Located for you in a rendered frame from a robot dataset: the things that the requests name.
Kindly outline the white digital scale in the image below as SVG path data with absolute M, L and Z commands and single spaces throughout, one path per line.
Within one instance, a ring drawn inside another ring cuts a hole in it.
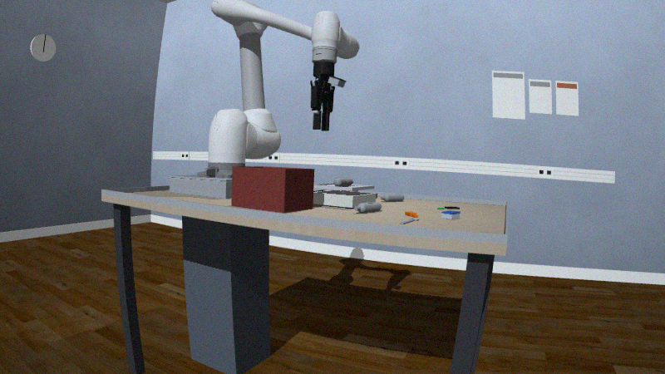
M 313 203 L 354 209 L 360 203 L 376 202 L 375 193 L 354 192 L 354 190 L 374 189 L 372 185 L 350 185 L 338 187 L 334 184 L 314 185 L 319 189 L 339 189 L 313 192 Z M 350 191 L 346 191 L 350 190 Z

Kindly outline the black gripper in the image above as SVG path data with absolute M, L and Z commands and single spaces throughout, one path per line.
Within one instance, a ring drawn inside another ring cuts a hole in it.
M 313 63 L 313 76 L 316 77 L 316 81 L 310 81 L 311 108 L 313 111 L 313 130 L 321 130 L 321 116 L 322 130 L 329 130 L 329 116 L 333 111 L 333 95 L 335 90 L 335 86 L 332 86 L 330 83 L 328 83 L 328 81 L 326 81 L 327 76 L 329 75 L 334 76 L 334 63 Z M 322 103 L 323 113 L 321 111 Z

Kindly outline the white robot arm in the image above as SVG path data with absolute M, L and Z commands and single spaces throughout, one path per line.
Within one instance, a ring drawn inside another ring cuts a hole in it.
M 226 109 L 215 114 L 208 146 L 209 162 L 213 163 L 197 176 L 232 178 L 232 166 L 245 166 L 245 159 L 269 157 L 281 144 L 278 128 L 264 102 L 260 38 L 266 28 L 274 27 L 312 41 L 313 63 L 336 64 L 337 56 L 351 59 L 357 55 L 359 43 L 343 31 L 335 12 L 317 13 L 313 26 L 308 27 L 244 0 L 214 0 L 211 11 L 232 24 L 239 39 L 244 111 Z

